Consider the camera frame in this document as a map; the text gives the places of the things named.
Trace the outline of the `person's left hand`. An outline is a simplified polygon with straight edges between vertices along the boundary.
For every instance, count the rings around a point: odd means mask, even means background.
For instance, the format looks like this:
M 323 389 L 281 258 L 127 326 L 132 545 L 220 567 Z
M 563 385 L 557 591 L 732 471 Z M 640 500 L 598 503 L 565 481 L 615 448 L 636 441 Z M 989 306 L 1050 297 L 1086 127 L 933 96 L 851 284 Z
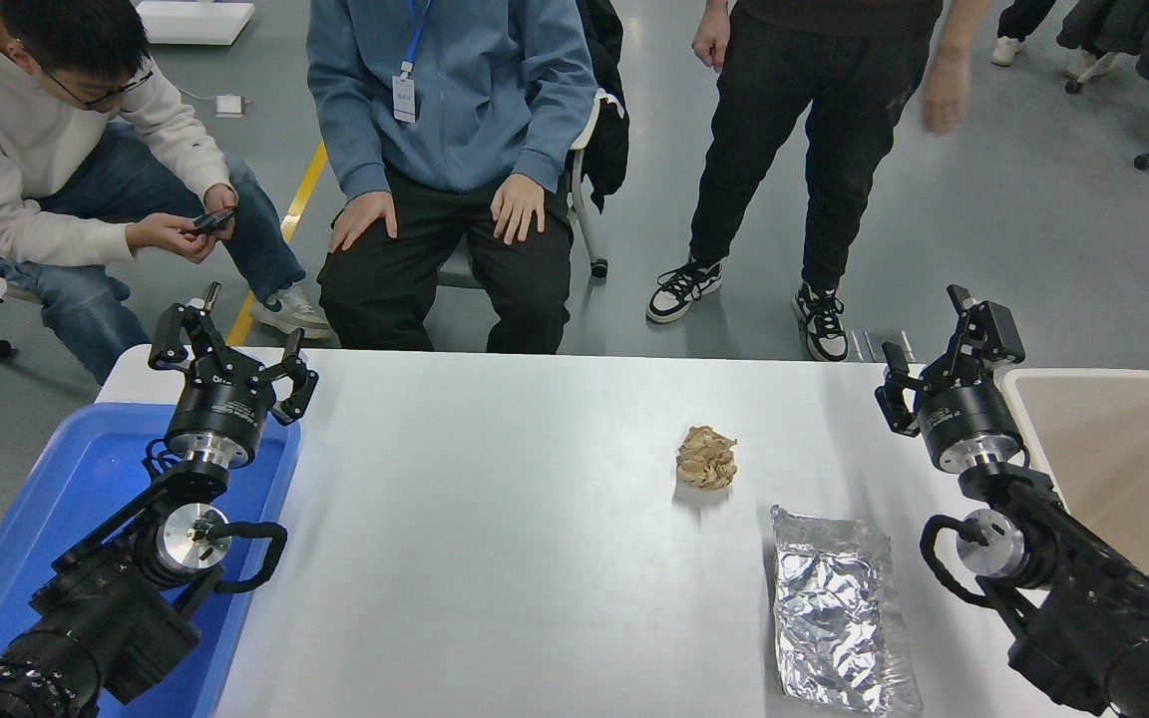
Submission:
M 219 210 L 225 210 L 233 208 L 238 204 L 238 198 L 236 195 L 236 190 L 232 190 L 228 183 L 214 183 L 211 187 L 205 191 L 203 207 L 205 213 L 219 213 Z M 232 218 L 224 223 L 223 226 L 215 227 L 211 232 L 214 240 L 228 240 L 232 234 L 233 227 L 236 226 L 236 214 Z
M 921 122 L 931 136 L 948 136 L 966 117 L 970 90 L 969 51 L 943 45 L 930 63 L 921 96 Z
M 491 217 L 498 241 L 525 242 L 531 233 L 546 231 L 546 190 L 529 176 L 511 173 L 494 192 Z

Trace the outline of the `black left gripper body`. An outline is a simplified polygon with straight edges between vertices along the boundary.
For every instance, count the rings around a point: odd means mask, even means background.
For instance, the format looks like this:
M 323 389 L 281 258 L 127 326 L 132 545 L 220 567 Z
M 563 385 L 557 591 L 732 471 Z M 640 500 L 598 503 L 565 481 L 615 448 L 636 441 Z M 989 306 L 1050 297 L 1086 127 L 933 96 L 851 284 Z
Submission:
M 254 453 L 270 406 L 269 385 L 233 385 L 218 375 L 188 378 L 168 426 L 168 447 L 187 453 L 196 437 L 221 437 L 242 453 Z

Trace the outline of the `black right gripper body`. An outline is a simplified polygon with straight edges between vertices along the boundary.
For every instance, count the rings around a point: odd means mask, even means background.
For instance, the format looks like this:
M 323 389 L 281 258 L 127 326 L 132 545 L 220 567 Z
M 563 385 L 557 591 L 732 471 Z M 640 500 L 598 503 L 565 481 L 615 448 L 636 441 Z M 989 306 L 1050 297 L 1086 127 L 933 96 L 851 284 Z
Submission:
M 1020 432 L 992 385 L 921 394 L 916 418 L 932 461 L 1008 461 L 1021 451 Z

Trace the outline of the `person's right hand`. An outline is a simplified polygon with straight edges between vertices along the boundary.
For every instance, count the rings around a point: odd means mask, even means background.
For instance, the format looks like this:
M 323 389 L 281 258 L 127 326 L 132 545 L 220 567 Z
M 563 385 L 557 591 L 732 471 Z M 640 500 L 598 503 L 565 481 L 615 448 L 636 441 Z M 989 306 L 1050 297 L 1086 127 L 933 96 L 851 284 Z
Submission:
M 398 239 L 398 213 L 391 191 L 361 192 L 350 198 L 331 223 L 327 253 L 350 249 L 375 222 L 381 224 L 384 236 Z
M 730 36 L 728 3 L 711 1 L 705 3 L 705 9 L 699 20 L 691 51 L 712 72 L 722 74 L 728 54 Z
M 125 242 L 133 253 L 156 248 L 201 264 L 215 249 L 217 237 L 196 232 L 194 222 L 186 217 L 152 213 L 125 226 Z

